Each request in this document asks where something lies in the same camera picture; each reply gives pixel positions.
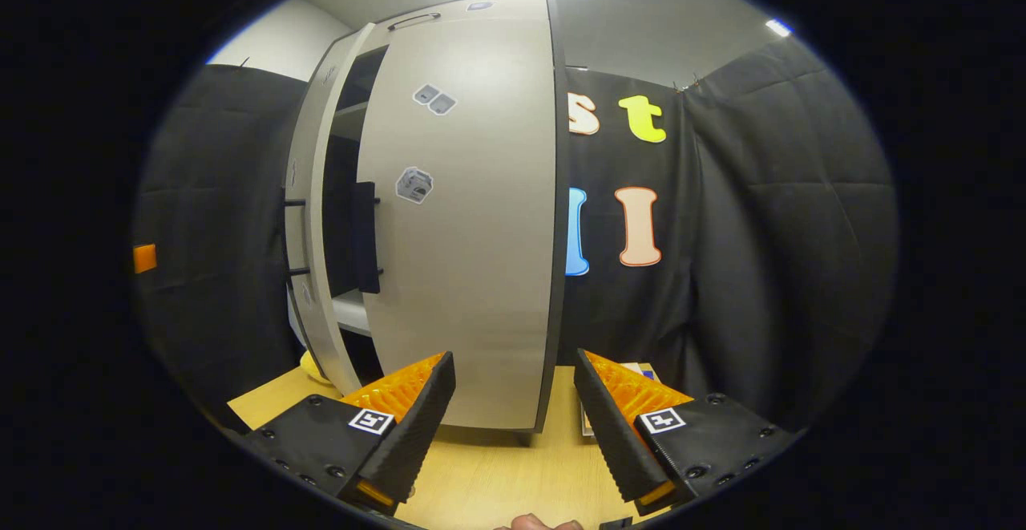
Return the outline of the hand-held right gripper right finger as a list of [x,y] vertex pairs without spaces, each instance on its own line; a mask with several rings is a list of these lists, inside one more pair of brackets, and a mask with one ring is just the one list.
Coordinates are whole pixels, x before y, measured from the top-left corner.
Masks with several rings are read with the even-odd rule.
[[586,350],[574,384],[620,497],[642,516],[707,500],[799,438],[728,395],[695,398]]

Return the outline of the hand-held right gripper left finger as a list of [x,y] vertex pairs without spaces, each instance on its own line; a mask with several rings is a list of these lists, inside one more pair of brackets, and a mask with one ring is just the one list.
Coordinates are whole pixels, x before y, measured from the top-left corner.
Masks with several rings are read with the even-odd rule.
[[457,386],[439,352],[331,399],[309,394],[244,436],[268,467],[331,500],[392,516],[410,497]]

